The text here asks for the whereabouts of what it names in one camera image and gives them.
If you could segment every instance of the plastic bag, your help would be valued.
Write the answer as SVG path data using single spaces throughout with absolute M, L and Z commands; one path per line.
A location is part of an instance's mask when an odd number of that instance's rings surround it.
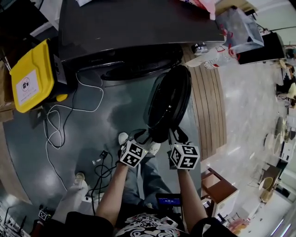
M 215 20 L 215 0 L 181 0 L 183 2 L 191 3 L 199 8 L 205 9 L 210 13 L 210 19 Z

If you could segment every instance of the black pan lid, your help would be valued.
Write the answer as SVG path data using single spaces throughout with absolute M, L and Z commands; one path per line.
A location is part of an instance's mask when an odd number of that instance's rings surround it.
M 167 140 L 168 129 L 175 130 L 187 109 L 191 94 L 191 75 L 185 66 L 177 66 L 154 82 L 144 121 L 155 142 Z

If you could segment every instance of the small screen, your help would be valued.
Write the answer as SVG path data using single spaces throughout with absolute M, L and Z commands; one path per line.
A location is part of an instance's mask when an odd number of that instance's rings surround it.
M 159 198 L 158 200 L 161 205 L 181 205 L 179 198 Z

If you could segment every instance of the white shoe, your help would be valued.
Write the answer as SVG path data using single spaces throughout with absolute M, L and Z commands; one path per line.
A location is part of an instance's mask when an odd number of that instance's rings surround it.
M 160 148 L 160 145 L 161 145 L 160 143 L 156 143 L 156 142 L 150 143 L 150 145 L 148 146 L 148 152 L 155 156 Z
M 128 134 L 126 132 L 121 132 L 119 135 L 118 135 L 118 142 L 119 142 L 119 145 L 123 145 L 126 140 L 129 138 Z
M 75 175 L 75 179 L 77 179 L 77 180 L 85 180 L 84 173 L 82 173 L 82 172 L 77 173 Z

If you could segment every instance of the yellow bin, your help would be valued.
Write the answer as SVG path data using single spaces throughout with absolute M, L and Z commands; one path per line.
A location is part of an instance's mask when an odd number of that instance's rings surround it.
M 27 52 L 11 69 L 16 109 L 25 113 L 42 102 L 62 101 L 73 91 L 67 84 L 60 59 L 46 39 Z

